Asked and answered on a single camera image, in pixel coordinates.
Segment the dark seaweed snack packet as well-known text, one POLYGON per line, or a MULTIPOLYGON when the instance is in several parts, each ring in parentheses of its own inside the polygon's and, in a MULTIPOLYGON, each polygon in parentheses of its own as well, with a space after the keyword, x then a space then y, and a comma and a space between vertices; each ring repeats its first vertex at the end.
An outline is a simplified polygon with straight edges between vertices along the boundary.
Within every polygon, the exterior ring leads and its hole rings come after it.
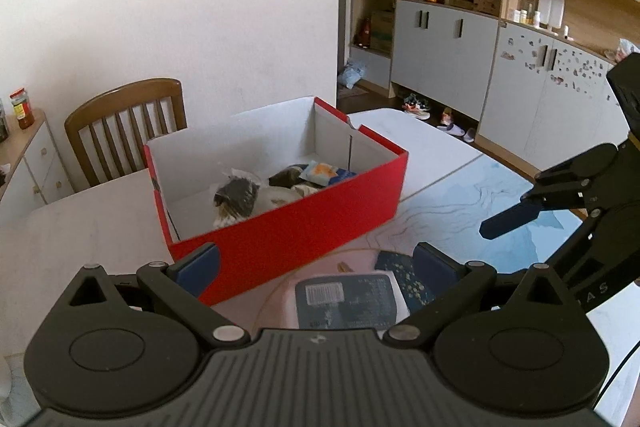
POLYGON ((307 164, 294 164, 288 166, 280 170, 273 176, 270 176, 270 178, 268 179, 268 183, 270 186, 292 188, 293 186, 299 184, 300 176, 307 167, 307 164))

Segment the dark blue patterned packet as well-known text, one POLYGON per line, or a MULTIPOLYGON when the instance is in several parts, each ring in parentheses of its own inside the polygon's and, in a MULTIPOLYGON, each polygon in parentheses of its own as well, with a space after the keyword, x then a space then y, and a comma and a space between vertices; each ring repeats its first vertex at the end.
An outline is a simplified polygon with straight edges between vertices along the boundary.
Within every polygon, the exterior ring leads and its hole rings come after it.
POLYGON ((420 311, 434 299, 433 291, 416 275, 410 256, 380 251, 374 269, 392 272, 410 314, 420 311))

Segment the wooden chair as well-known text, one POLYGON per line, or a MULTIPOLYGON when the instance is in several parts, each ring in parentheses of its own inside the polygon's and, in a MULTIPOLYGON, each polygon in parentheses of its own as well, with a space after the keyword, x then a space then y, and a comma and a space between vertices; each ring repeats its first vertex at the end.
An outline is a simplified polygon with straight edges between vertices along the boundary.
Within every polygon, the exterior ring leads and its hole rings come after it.
POLYGON ((66 118, 66 136, 91 186, 146 167, 145 145, 186 129, 182 84, 151 78, 99 94, 66 118))

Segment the red sauce jar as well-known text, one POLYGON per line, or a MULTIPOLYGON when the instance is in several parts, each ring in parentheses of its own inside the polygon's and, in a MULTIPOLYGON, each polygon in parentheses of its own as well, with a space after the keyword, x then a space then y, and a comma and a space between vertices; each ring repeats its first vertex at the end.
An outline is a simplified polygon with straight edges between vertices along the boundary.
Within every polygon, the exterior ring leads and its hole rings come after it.
POLYGON ((32 106, 25 88, 18 89, 10 94, 10 101, 17 119, 18 127, 21 130, 29 128, 35 122, 32 106))

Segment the blue patterned table mat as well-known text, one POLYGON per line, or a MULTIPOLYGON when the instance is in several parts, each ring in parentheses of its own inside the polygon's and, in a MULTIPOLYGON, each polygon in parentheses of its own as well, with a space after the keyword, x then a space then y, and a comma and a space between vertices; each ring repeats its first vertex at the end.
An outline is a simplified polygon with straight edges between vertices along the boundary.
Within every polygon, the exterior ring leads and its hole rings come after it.
POLYGON ((397 333, 348 335, 338 415, 351 426, 600 425, 608 351, 588 313, 639 274, 638 148, 599 145, 539 173, 480 234, 576 204, 588 218, 541 265, 470 265, 397 333))

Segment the red cardboard box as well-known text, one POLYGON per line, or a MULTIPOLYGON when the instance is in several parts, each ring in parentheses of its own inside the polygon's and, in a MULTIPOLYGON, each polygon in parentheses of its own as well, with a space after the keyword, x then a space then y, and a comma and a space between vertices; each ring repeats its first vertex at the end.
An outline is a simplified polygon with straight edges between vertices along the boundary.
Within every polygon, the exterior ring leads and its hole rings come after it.
POLYGON ((205 128, 159 136, 144 153, 172 259, 206 243, 219 251, 200 299, 207 306, 265 284, 322 257, 394 217, 409 159, 406 150, 320 98, 249 110, 205 128), (214 194, 232 173, 266 182, 313 160, 352 177, 247 219, 215 228, 214 194))

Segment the silver foil snack packet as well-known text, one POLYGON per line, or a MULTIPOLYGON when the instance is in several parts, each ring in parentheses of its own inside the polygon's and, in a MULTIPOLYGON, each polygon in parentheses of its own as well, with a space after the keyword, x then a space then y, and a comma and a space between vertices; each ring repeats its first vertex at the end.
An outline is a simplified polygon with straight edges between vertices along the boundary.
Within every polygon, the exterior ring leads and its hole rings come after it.
POLYGON ((264 186, 257 174, 232 168, 226 181, 214 190, 213 229, 227 228, 256 217, 262 210, 260 192, 264 186))

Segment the white side cabinet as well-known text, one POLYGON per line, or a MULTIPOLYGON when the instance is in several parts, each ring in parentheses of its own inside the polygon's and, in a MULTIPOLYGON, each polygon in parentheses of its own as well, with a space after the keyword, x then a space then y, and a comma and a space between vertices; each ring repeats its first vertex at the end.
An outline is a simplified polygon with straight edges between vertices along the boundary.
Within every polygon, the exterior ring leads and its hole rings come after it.
POLYGON ((75 193, 46 115, 36 108, 34 116, 27 129, 21 129, 14 116, 8 118, 9 136, 1 142, 2 225, 75 193))

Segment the blue soda biscuit packet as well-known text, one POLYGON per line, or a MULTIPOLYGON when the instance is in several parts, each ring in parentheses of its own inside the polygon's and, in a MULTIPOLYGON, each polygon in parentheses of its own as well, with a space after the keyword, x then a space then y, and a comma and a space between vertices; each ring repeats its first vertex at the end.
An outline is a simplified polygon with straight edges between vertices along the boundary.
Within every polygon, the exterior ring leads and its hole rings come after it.
POLYGON ((327 187, 342 181, 355 178, 356 172, 335 167, 326 162, 311 161, 299 175, 299 178, 322 187, 327 187))

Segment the white pack with dark label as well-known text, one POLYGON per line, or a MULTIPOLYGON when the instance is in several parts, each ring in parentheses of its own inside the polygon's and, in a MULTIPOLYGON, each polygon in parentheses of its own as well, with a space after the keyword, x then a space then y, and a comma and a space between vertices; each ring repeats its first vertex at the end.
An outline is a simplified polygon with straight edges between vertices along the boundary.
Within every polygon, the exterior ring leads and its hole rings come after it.
POLYGON ((409 308, 393 273, 337 273, 288 285, 282 299, 286 329, 374 329, 384 333, 409 308))

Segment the wood and grey wall cabinet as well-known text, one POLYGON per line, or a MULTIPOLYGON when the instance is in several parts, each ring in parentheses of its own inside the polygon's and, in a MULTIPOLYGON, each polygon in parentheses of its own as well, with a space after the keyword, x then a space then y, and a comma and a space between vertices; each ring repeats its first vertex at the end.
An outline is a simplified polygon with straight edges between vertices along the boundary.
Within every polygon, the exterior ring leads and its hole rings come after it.
POLYGON ((639 0, 346 0, 344 74, 420 118, 544 169, 629 128, 608 71, 639 0))

